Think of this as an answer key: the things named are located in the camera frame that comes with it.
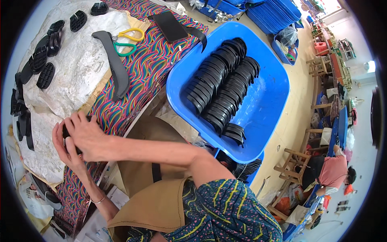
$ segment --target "rainbow patterned cloth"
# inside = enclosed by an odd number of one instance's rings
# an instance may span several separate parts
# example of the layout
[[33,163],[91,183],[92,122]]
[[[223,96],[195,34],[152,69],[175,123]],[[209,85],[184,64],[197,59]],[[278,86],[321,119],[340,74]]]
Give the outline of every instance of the rainbow patterned cloth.
[[[104,2],[113,9],[128,10],[132,17],[141,21],[148,16],[169,11],[168,8],[147,0],[104,0]],[[172,13],[183,25],[207,33],[207,26],[195,22],[186,15]],[[123,136],[145,104],[165,85],[173,65],[198,42],[196,37],[189,35],[187,39],[168,43],[161,30],[153,23],[146,31],[144,40],[137,43],[136,52],[123,61],[130,79],[129,92],[121,100],[112,102],[114,85],[113,79],[110,78],[89,114],[98,117],[105,133]],[[95,182],[99,180],[105,165],[106,162],[88,163],[89,172]],[[65,170],[64,182],[57,186],[57,190],[63,209],[55,212],[54,219],[61,221],[69,230],[70,236],[75,237],[82,228],[90,197],[78,177],[68,167]]]

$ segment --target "patterned blouse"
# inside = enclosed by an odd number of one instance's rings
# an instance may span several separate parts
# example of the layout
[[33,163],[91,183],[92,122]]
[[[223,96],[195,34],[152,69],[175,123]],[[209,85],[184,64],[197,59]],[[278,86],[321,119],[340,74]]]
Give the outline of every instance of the patterned blouse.
[[[186,225],[161,233],[168,241],[282,241],[277,221],[238,180],[215,180],[198,189],[187,180],[183,204]],[[154,233],[132,227],[127,242],[150,241]]]

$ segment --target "green scissor handle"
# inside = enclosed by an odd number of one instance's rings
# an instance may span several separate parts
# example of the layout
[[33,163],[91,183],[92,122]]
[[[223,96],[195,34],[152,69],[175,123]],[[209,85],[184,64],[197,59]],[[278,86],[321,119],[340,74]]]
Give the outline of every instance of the green scissor handle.
[[[133,47],[133,49],[132,49],[130,52],[128,52],[128,53],[123,53],[123,54],[121,54],[120,52],[117,51],[116,45],[118,45],[118,46],[128,46],[128,47]],[[116,50],[118,56],[120,56],[120,57],[127,57],[127,56],[133,54],[133,53],[137,50],[137,47],[136,47],[136,45],[134,45],[134,44],[126,44],[126,43],[113,42],[113,46],[114,46],[114,49]]]

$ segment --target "bracelet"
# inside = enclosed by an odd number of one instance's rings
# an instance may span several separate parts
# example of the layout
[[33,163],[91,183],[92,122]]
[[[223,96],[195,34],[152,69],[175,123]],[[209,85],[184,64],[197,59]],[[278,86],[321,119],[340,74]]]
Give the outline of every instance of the bracelet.
[[97,202],[97,203],[96,203],[96,202],[94,202],[94,201],[93,201],[93,199],[90,199],[90,200],[91,200],[91,202],[92,202],[92,203],[94,203],[94,204],[98,204],[98,203],[101,203],[101,202],[102,202],[102,201],[105,199],[105,197],[106,197],[106,195],[104,194],[104,197],[103,197],[103,199],[101,199],[101,201],[99,201],[99,202]]

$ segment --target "black hair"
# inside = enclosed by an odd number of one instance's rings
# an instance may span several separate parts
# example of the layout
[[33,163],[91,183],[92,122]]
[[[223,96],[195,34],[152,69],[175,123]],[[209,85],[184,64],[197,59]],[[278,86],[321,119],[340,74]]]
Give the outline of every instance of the black hair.
[[351,166],[348,168],[348,184],[353,184],[356,180],[356,171]]

